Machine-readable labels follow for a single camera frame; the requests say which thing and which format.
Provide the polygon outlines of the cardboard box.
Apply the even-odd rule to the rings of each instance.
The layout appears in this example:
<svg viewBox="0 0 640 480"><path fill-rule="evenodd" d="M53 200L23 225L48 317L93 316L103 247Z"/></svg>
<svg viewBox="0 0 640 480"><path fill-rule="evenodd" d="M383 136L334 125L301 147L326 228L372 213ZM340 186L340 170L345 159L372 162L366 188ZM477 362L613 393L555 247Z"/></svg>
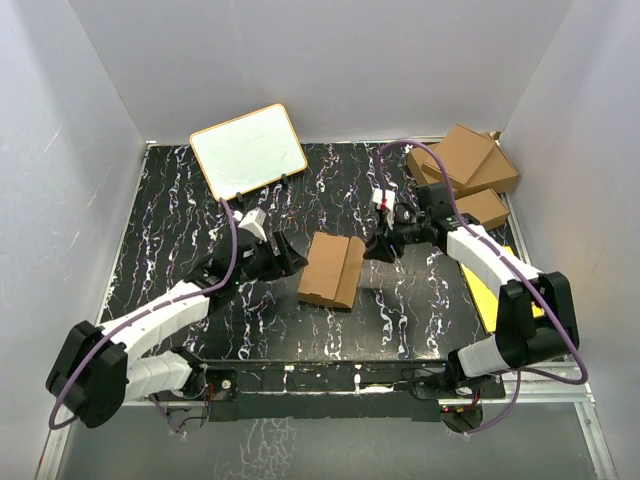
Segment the cardboard box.
<svg viewBox="0 0 640 480"><path fill-rule="evenodd" d="M461 213L473 216L486 230L500 227L510 214L508 207L492 189L457 199L456 206Z"/></svg>
<svg viewBox="0 0 640 480"><path fill-rule="evenodd" d="M440 158L452 185L462 189L476 177L494 147L495 142L490 137L456 124L430 149Z"/></svg>
<svg viewBox="0 0 640 480"><path fill-rule="evenodd" d="M492 189L497 194L509 193L518 183L519 173L502 152L498 143L488 132L481 133L481 136L491 140L494 148L469 185L463 189L454 188L456 199L486 189ZM418 148L411 149L407 156L409 171L419 186L440 182L440 179L422 170L422 164L428 158L429 155Z"/></svg>
<svg viewBox="0 0 640 480"><path fill-rule="evenodd" d="M364 262L365 244L358 237L314 233L297 298L327 308L351 310Z"/></svg>

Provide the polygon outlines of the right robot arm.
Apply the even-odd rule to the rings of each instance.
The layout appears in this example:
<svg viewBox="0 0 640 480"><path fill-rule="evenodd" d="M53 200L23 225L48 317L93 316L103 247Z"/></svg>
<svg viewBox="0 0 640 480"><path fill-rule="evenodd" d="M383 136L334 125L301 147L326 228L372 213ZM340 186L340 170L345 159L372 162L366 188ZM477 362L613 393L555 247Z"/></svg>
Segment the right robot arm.
<svg viewBox="0 0 640 480"><path fill-rule="evenodd" d="M483 226L452 204L447 186L417 190L419 207L398 203L376 188L378 225L365 244L366 260L393 263L408 245L429 243L469 269L497 299L493 333L448 354L441 372L412 381L466 397L482 380L563 355L579 347L571 287L559 272L543 273L508 253Z"/></svg>

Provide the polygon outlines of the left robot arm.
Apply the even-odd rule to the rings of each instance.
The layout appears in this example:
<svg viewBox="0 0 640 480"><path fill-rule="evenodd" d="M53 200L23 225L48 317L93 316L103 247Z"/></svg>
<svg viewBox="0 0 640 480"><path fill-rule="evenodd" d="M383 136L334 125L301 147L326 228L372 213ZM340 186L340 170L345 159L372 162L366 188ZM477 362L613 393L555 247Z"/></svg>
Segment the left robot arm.
<svg viewBox="0 0 640 480"><path fill-rule="evenodd" d="M271 240L240 230L200 260L166 294L116 320L76 324L45 381L56 409L96 428L130 401L175 391L200 396L207 376L194 355L179 350L147 353L179 330L227 306L240 284L269 282L301 271L307 259L283 232Z"/></svg>

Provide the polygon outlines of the yellow booklet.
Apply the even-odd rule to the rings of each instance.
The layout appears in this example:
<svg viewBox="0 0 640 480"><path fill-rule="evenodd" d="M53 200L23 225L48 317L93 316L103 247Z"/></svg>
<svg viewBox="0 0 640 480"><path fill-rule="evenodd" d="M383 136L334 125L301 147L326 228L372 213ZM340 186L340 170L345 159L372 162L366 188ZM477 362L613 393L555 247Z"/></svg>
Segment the yellow booklet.
<svg viewBox="0 0 640 480"><path fill-rule="evenodd" d="M486 245L480 244L474 247L473 254L472 265L474 269L461 264L461 272L485 332L495 333L500 286L510 280L520 281L520 277L515 275L502 259L510 259L515 266L523 267L524 275L531 282L538 278L540 271L525 265L513 255L513 251L509 247L501 247L501 252L497 255Z"/></svg>

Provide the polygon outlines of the whiteboard with orange frame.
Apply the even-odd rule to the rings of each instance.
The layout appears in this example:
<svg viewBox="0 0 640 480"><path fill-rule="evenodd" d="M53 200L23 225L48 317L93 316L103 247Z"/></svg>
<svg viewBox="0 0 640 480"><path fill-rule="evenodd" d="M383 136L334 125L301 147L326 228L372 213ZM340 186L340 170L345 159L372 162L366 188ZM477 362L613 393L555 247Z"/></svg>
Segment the whiteboard with orange frame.
<svg viewBox="0 0 640 480"><path fill-rule="evenodd" d="M189 143L217 200L260 189L308 166L279 103L195 132Z"/></svg>

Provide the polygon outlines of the black base frame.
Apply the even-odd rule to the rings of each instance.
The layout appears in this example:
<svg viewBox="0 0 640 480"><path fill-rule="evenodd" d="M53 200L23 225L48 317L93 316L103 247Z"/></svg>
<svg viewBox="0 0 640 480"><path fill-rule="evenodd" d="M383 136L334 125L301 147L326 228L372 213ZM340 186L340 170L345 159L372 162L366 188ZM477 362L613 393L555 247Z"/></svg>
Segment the black base frame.
<svg viewBox="0 0 640 480"><path fill-rule="evenodd" d="M502 383L481 377L461 384L440 378L430 360L209 361L202 398L211 422L253 419L407 418L438 422L441 412L506 398Z"/></svg>

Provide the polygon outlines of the aluminium rail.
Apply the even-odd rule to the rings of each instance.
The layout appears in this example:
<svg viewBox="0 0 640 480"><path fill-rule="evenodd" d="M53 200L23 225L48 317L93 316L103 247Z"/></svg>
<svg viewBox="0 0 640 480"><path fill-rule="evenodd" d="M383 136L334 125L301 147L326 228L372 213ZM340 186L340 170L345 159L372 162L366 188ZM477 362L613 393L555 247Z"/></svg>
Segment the aluminium rail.
<svg viewBox="0 0 640 480"><path fill-rule="evenodd" d="M421 362L242 363L211 362L189 365L171 354L134 362L126 369L108 368L94 376L85 371L65 399L68 409L118 410L121 405L161 394L180 401L233 401L240 395L382 395L407 392L420 400L464 404L479 398L507 401L517 394L523 403L592 402L589 385L554 382L576 372L570 362L544 363L543 372L508 372L472 380L456 387L437 385L439 365Z"/></svg>

